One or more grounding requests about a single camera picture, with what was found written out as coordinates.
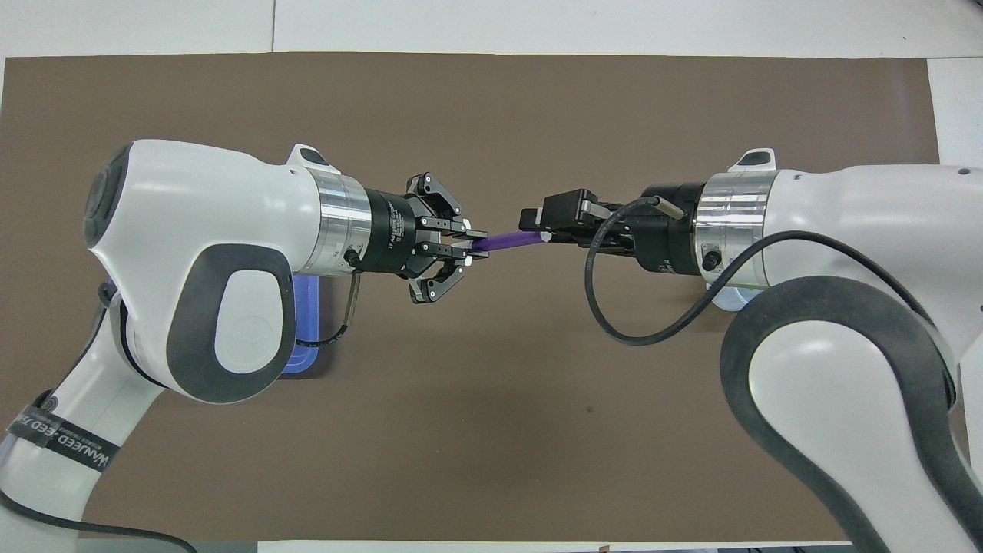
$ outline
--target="black rubber edge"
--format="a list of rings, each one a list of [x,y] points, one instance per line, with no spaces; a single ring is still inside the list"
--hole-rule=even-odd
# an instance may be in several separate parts
[[[758,345],[775,330],[801,321],[843,325],[882,351],[895,372],[926,474],[967,535],[983,550],[983,496],[952,439],[945,361],[912,312],[881,290],[847,278],[810,276],[769,288],[741,310],[721,349],[724,394],[741,426],[819,497],[858,549],[889,551],[849,494],[789,444],[751,396],[748,371]]]
[[[320,152],[310,148],[301,148],[301,157],[318,165],[330,165],[330,163],[328,163],[327,160],[321,156]]]
[[[126,181],[127,166],[130,163],[130,148],[133,143],[111,155],[99,169],[88,190],[86,214],[83,216],[83,236],[86,246],[91,248],[99,243],[109,222],[116,213],[123,184]]]
[[[280,346],[252,373],[225,370],[215,354],[215,332],[222,295],[238,271],[262,271],[276,278],[283,314]],[[178,299],[167,335],[167,363],[182,390],[210,403],[230,403],[258,394],[283,371],[296,336],[294,287],[290,265],[280,252],[249,244],[216,244],[195,259]]]
[[[140,376],[146,378],[150,382],[153,382],[154,384],[165,390],[169,390],[170,389],[169,387],[160,384],[153,378],[150,378],[150,375],[144,372],[144,369],[140,368],[140,364],[138,364],[137,359],[134,358],[133,352],[130,351],[130,343],[127,341],[126,338],[126,326],[129,320],[130,320],[130,310],[126,308],[126,303],[121,301],[120,302],[120,345],[123,346],[123,354],[126,356],[127,362],[130,363],[130,366],[133,367],[133,370],[137,371],[140,374]]]
[[[747,167],[753,165],[764,165],[771,162],[772,155],[770,153],[758,150],[757,152],[748,152],[740,159],[740,161],[737,162],[737,164],[742,167]]]

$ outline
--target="silver metal ring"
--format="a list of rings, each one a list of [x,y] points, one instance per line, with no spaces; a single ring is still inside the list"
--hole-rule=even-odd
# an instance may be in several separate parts
[[[717,276],[748,246],[765,235],[765,209],[778,171],[718,173],[707,181],[696,208],[693,247],[697,260],[720,252],[722,262],[712,271],[700,267],[707,282]],[[756,255],[729,286],[767,287],[765,262]]]
[[[353,271],[344,259],[355,250],[361,256],[372,234],[372,209],[365,188],[352,177],[311,171],[318,184],[320,228],[314,251],[301,275],[337,277]]]

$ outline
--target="velcro strap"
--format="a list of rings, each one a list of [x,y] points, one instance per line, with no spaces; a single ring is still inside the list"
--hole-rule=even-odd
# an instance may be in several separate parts
[[[120,447],[44,409],[28,405],[7,432],[102,472]]]

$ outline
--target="purple tube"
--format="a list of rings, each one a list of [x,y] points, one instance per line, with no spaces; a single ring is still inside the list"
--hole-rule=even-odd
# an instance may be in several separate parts
[[[479,252],[492,252],[494,250],[504,250],[506,248],[518,248],[519,246],[531,246],[549,242],[548,232],[509,232],[498,236],[480,238],[471,243],[471,247]]]

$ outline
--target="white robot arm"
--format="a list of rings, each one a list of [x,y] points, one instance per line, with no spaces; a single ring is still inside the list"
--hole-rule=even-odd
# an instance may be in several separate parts
[[[721,353],[724,393],[748,433],[861,551],[981,552],[983,495],[948,418],[950,375],[983,331],[981,210],[981,169],[810,174],[778,170],[761,149],[705,183],[653,186],[624,206],[583,189],[551,196],[520,228],[590,248],[592,311],[630,345],[673,336],[723,284],[763,289]],[[597,253],[713,285],[674,325],[628,336],[594,297]]]
[[[120,150],[85,215],[111,282],[76,366],[8,429],[5,504],[78,521],[162,390],[228,403],[269,386],[296,342],[294,274],[389,273],[409,281],[413,302],[437,301],[487,255],[441,243],[486,236],[461,212],[429,173],[387,194],[302,145],[284,165],[168,141]],[[70,552],[76,535],[0,509],[2,553]]]

